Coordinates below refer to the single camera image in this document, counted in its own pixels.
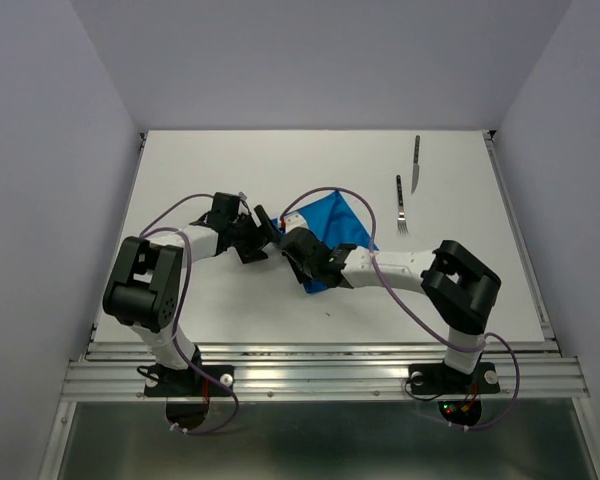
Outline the blue cloth napkin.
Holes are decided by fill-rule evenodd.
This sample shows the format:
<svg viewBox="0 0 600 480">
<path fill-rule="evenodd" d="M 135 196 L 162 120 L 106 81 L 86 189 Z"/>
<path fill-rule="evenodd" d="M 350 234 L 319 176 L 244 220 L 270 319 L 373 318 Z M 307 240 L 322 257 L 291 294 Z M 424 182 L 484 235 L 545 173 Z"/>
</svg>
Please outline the blue cloth napkin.
<svg viewBox="0 0 600 480">
<path fill-rule="evenodd" d="M 344 198 L 345 195 L 352 196 L 364 206 L 368 206 L 368 202 L 363 197 L 350 189 L 327 186 L 316 187 L 291 201 L 273 222 L 279 229 L 280 217 L 298 211 L 305 217 L 308 230 L 320 241 L 327 244 L 329 248 L 334 248 L 339 244 L 349 244 L 350 255 L 358 247 L 367 250 L 370 246 L 375 245 L 377 227 L 377 222 L 374 219 L 375 214 L 371 207 L 367 207 L 372 219 L 371 228 L 366 229 L 347 203 Z M 317 281 L 307 281 L 299 284 L 302 285 L 307 294 L 316 294 L 332 289 Z"/>
</svg>

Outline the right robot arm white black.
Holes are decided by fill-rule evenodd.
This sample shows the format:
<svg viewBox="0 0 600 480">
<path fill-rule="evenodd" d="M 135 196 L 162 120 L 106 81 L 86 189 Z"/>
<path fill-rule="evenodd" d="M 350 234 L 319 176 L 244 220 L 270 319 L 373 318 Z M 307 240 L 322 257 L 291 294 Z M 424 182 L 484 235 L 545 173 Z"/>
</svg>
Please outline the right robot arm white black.
<svg viewBox="0 0 600 480">
<path fill-rule="evenodd" d="M 448 337 L 440 340 L 446 346 L 441 364 L 416 369 L 420 385 L 440 392 L 462 390 L 475 381 L 501 280 L 460 243 L 445 240 L 421 252 L 374 251 L 353 244 L 330 248 L 298 227 L 284 234 L 278 246 L 301 283 L 382 287 L 395 301 L 400 300 L 398 290 L 426 296 L 448 326 Z"/>
</svg>

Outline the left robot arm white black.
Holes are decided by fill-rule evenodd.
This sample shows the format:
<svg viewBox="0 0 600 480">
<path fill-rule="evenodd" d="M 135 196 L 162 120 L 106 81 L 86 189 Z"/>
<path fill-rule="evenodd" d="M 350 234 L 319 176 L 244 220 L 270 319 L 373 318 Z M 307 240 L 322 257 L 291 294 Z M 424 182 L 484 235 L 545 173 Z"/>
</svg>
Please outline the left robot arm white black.
<svg viewBox="0 0 600 480">
<path fill-rule="evenodd" d="M 264 248 L 279 240 L 258 205 L 253 214 L 214 208 L 182 229 L 162 227 L 122 241 L 102 305 L 153 354 L 155 363 L 138 369 L 149 396 L 190 394 L 204 382 L 201 352 L 178 322 L 188 291 L 180 282 L 190 280 L 192 265 L 229 249 L 244 264 L 265 260 Z"/>
</svg>

